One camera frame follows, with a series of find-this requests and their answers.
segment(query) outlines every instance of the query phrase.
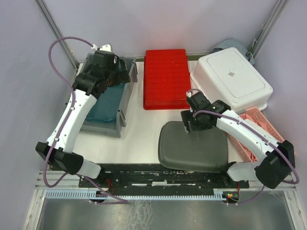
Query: white container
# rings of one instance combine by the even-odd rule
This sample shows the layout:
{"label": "white container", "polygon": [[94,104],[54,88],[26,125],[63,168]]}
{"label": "white container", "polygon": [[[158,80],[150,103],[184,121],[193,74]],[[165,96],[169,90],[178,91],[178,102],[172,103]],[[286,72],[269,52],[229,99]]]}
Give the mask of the white container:
{"label": "white container", "polygon": [[236,49],[201,57],[191,78],[211,103],[222,100],[234,111],[267,107],[273,88]]}

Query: white table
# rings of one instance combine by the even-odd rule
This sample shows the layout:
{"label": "white table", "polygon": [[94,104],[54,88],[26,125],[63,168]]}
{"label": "white table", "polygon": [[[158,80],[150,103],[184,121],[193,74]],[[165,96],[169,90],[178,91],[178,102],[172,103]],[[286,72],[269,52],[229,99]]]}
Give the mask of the white table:
{"label": "white table", "polygon": [[[189,62],[195,69],[197,61]],[[144,63],[137,62],[138,82],[130,97],[126,122],[121,138],[80,131],[74,152],[95,163],[159,163],[158,141],[163,125],[168,121],[181,121],[181,110],[144,110],[143,73]],[[229,162],[242,162],[228,140]]]}

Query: robotic arm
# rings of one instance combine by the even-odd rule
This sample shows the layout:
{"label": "robotic arm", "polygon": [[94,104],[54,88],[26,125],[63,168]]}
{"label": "robotic arm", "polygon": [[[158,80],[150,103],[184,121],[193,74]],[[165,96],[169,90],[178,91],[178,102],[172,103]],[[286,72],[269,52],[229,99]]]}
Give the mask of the robotic arm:
{"label": "robotic arm", "polygon": [[[74,144],[81,126],[99,96],[105,92],[107,87],[117,86],[121,83],[130,82],[129,74],[123,58],[114,53],[97,50],[94,53],[92,63],[84,69],[75,79],[72,87],[75,91],[74,107],[71,106],[72,97],[55,128],[46,143],[38,142],[36,151],[46,159],[47,153],[53,141],[56,145],[49,158],[49,164],[69,174],[79,174],[90,178],[97,178],[101,167],[83,156],[73,153]],[[71,111],[59,138],[56,134],[60,129],[67,113]]]}
{"label": "robotic arm", "polygon": [[292,171],[278,149],[295,168],[293,145],[285,140],[280,143],[273,137],[262,137],[251,125],[240,118],[224,102],[214,103],[201,93],[188,93],[187,102],[191,110],[181,112],[186,132],[218,127],[244,144],[257,157],[258,161],[231,163],[228,175],[234,181],[259,180],[266,187],[274,189]]}

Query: plastic basket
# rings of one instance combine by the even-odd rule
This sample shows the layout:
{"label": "plastic basket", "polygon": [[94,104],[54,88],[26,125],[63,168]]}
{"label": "plastic basket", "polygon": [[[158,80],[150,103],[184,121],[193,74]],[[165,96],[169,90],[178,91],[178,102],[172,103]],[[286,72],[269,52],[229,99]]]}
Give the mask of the plastic basket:
{"label": "plastic basket", "polygon": [[[276,131],[276,129],[271,125],[271,123],[265,118],[262,112],[256,108],[252,107],[246,110],[245,114],[251,116],[253,119],[261,121],[267,125],[267,132],[271,134],[278,141],[283,142],[283,137]],[[246,151],[243,145],[237,141],[233,136],[227,133],[228,138],[230,139],[232,145],[237,150],[238,154],[244,162],[257,161],[257,158],[250,152]]]}

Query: blue lid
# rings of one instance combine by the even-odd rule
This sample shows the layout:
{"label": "blue lid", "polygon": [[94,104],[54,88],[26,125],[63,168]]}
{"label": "blue lid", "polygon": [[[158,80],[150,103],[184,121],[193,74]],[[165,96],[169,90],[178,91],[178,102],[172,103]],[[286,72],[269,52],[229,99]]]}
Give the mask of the blue lid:
{"label": "blue lid", "polygon": [[109,122],[115,120],[124,88],[125,84],[107,88],[96,101],[85,120],[91,122]]}

